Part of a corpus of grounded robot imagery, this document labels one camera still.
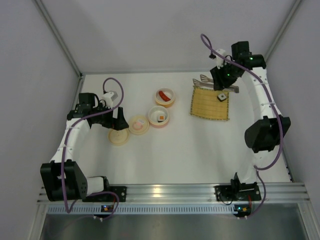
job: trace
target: round lid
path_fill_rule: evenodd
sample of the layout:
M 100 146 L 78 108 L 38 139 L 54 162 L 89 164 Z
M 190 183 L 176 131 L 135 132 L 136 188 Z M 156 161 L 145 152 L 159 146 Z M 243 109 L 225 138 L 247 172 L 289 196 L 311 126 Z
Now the round lid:
M 145 134 L 149 129 L 149 121 L 145 116 L 133 116 L 129 120 L 129 131 L 135 135 Z
M 108 138 L 113 145 L 121 146 L 129 140 L 129 134 L 129 130 L 127 128 L 120 131 L 111 129 L 108 134 Z

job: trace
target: bowl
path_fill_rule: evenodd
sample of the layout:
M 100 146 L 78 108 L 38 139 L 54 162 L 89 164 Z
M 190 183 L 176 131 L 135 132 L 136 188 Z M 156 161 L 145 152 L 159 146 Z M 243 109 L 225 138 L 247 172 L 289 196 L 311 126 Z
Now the bowl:
M 163 100 L 159 94 L 160 91 L 162 91 L 170 100 L 169 101 Z M 154 99 L 157 105 L 163 106 L 165 108 L 169 108 L 174 104 L 176 100 L 176 94 L 175 94 L 175 91 L 173 91 L 171 88 L 162 87 L 155 92 Z
M 161 116 L 164 117 L 164 121 L 158 122 Z M 152 127 L 160 129 L 165 127 L 169 123 L 169 112 L 163 106 L 153 106 L 148 112 L 148 120 Z

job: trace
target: wall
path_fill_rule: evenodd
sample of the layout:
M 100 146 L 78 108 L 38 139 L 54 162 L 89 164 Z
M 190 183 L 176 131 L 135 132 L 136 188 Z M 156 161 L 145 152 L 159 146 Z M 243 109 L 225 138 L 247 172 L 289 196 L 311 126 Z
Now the wall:
M 31 0 L 0 3 L 0 239 L 28 235 L 77 77 Z
M 304 1 L 268 63 L 272 94 L 291 118 L 285 139 L 293 177 L 304 182 L 320 220 L 320 1 Z
M 293 0 L 44 0 L 83 72 L 207 71 L 215 48 L 264 54 Z

